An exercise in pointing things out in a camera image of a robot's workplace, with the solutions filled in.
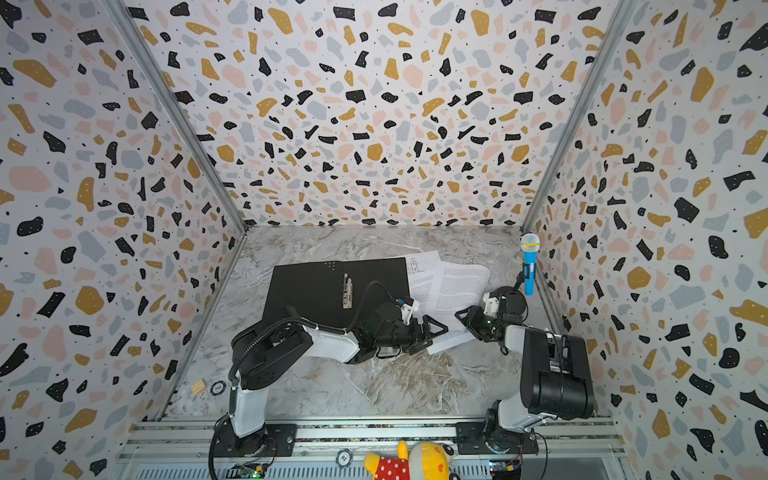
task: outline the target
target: microphone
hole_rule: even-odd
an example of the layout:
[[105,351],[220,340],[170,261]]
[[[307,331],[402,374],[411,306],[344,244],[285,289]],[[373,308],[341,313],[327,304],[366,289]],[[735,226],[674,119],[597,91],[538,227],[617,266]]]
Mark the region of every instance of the microphone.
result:
[[526,233],[520,240],[523,250],[523,275],[525,276],[525,295],[533,295],[534,274],[536,271],[536,253],[539,248],[539,239],[536,233]]

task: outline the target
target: gray marble surface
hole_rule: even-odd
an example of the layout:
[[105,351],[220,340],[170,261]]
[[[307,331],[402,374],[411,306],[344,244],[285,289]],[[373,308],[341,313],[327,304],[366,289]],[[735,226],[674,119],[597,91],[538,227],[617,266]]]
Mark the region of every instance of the gray marble surface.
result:
[[[228,394],[210,386],[227,379],[230,342],[260,319],[272,268],[324,260],[366,260],[437,250],[444,261],[478,263],[491,271],[489,289],[512,285],[520,270],[515,227],[257,227],[214,312],[166,417],[219,417]],[[538,293],[528,298],[528,325],[548,327]],[[270,387],[270,415],[483,415],[496,399],[518,391],[520,358],[473,340],[429,355],[346,365],[302,358]],[[205,392],[190,386],[202,379]]]

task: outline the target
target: yellow plush toy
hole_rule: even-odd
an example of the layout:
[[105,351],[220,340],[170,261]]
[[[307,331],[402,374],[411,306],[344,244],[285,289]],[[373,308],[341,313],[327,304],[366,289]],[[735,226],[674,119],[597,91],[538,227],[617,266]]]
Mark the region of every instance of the yellow plush toy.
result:
[[398,458],[369,453],[364,461],[373,480],[460,480],[448,470],[455,456],[453,447],[431,442],[417,443],[410,456],[405,442],[397,445]]

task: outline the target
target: pink spot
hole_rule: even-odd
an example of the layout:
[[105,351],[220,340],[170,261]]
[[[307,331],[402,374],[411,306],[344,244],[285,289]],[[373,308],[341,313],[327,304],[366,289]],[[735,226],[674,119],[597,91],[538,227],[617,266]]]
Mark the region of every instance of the pink spot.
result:
[[25,339],[36,339],[40,336],[41,330],[37,326],[20,326],[18,334]]
[[630,250],[630,245],[626,240],[617,238],[607,245],[609,252],[627,253]]
[[413,5],[411,5],[411,12],[410,12],[410,19],[411,19],[411,25],[414,27],[420,27],[422,26],[421,20],[419,20],[419,14],[416,13],[416,9],[413,8]]
[[42,343],[42,350],[46,356],[50,356],[57,362],[67,359],[67,347],[64,345],[64,329],[60,325],[53,325]]
[[245,75],[242,71],[238,70],[232,65],[227,65],[224,67],[221,74],[235,87],[245,88]]
[[51,182],[37,167],[11,167],[8,181],[16,190],[41,194],[51,187]]
[[723,98],[725,98],[725,94],[728,91],[729,87],[730,85],[724,85],[723,87],[715,89],[715,92],[712,94],[712,103],[710,104],[710,111],[720,108],[720,103],[722,103]]
[[402,76],[406,78],[406,81],[409,85],[411,85],[411,87],[420,88],[422,86],[424,72],[422,72],[419,67],[415,65],[409,65],[405,70],[402,71]]
[[48,66],[69,78],[69,70],[51,53],[48,54]]
[[22,319],[26,320],[32,316],[35,312],[35,299],[31,297],[25,297],[22,299]]
[[55,275],[58,271],[56,270],[56,257],[54,257],[53,250],[50,248],[38,249],[37,255],[35,255],[35,266],[48,275]]
[[624,112],[626,110],[627,108],[624,105],[623,98],[619,98],[618,100],[614,101],[614,103],[611,105],[611,121],[614,123],[614,125],[621,121],[621,118],[624,116]]

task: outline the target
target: speckled wallpaper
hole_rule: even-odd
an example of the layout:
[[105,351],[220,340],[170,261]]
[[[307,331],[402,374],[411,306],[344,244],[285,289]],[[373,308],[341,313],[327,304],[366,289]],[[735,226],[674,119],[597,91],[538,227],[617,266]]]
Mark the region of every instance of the speckled wallpaper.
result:
[[236,233],[100,3],[0,15],[0,477],[106,478]]
[[521,223],[610,0],[129,0],[251,225]]
[[638,2],[541,271],[640,478],[768,478],[768,3]]

